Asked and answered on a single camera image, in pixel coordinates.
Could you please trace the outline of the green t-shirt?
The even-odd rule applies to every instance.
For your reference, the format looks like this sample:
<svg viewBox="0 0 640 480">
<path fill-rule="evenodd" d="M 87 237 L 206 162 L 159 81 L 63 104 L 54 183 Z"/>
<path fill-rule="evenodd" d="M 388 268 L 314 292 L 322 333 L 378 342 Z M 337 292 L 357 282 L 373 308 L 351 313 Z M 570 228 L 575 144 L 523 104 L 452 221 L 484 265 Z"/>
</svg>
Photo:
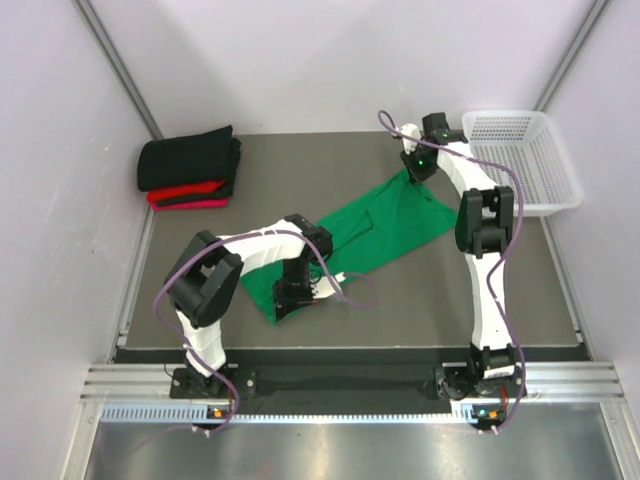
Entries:
<svg viewBox="0 0 640 480">
<path fill-rule="evenodd" d="M 403 170 L 317 225 L 332 235 L 329 272 L 370 273 L 451 230 L 457 213 Z"/>
</svg>

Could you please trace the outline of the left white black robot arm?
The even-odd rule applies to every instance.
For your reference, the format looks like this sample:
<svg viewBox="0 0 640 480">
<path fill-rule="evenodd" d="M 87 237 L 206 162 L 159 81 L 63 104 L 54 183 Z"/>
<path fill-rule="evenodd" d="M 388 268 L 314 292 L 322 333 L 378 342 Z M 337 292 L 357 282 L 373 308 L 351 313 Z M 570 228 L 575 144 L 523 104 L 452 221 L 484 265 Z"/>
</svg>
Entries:
<svg viewBox="0 0 640 480">
<path fill-rule="evenodd" d="M 332 275 L 332 234 L 300 214 L 235 236 L 197 233 L 165 279 L 162 292 L 177 313 L 186 340 L 181 381 L 204 396 L 226 387 L 226 353 L 221 319 L 240 279 L 279 263 L 280 277 L 270 283 L 275 319 L 342 292 L 344 273 Z"/>
</svg>

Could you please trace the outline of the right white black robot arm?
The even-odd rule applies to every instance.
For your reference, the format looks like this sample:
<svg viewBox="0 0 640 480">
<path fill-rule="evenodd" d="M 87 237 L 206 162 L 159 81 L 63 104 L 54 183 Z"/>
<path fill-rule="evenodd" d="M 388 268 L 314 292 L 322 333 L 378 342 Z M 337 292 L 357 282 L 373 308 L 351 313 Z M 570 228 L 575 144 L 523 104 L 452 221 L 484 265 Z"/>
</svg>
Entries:
<svg viewBox="0 0 640 480">
<path fill-rule="evenodd" d="M 439 389 L 455 400 L 501 394 L 517 377 L 517 350 L 506 319 L 504 264 L 519 232 L 521 214 L 515 207 L 520 187 L 490 177 L 490 168 L 509 179 L 514 173 L 474 157 L 464 132 L 450 128 L 443 113 L 425 116 L 421 126 L 404 124 L 395 133 L 402 139 L 401 159 L 410 180 L 422 183 L 441 171 L 460 198 L 454 238 L 470 273 L 474 327 L 466 368 L 442 368 Z"/>
</svg>

